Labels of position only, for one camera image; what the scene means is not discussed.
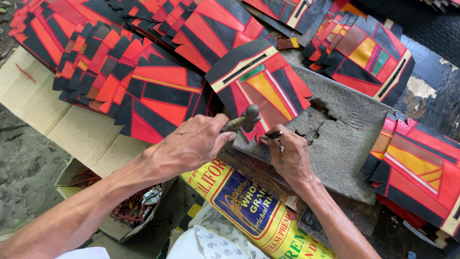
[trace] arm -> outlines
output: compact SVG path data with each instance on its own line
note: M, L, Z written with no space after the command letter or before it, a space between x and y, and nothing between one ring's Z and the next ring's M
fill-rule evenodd
M276 131L283 132L279 141L264 135L260 137L270 147L271 164L310 206L338 258L380 258L311 171L306 139L282 125L276 125L267 134Z
M61 202L0 246L0 259L56 258L84 243L122 201L151 185L192 171L236 137L219 134L228 118L195 116L159 144L98 183Z

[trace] blue label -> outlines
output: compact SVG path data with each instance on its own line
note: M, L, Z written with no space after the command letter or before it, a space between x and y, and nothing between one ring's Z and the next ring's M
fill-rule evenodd
M213 202L249 234L259 236L278 200L234 170Z

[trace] man's right hand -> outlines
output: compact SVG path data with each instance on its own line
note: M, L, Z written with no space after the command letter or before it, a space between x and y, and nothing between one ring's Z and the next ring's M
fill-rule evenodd
M286 129L281 124L275 125L266 134L278 131L283 132L278 137L279 140L268 138L266 135L259 137L260 141L270 147L270 163L294 189L300 187L300 184L312 183L316 176L310 168L307 140Z

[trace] foil wrapper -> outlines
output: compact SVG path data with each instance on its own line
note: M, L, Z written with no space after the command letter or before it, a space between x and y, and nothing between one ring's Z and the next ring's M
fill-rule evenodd
M161 186L155 185L151 190L146 192L142 197L142 205L157 204L161 196Z

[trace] hand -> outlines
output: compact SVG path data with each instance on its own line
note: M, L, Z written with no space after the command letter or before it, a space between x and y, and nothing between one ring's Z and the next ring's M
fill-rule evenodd
M222 113L214 118L196 115L182 123L157 145L144 151L142 157L154 169L152 174L165 180L193 171L212 161L225 143L236 138L236 133L220 133L228 122Z
M266 134L282 131L279 141L266 135L260 136L260 141L269 146L271 151L271 165L276 171L296 189L300 184L311 183L316 177L310 168L307 153L307 140L278 124Z

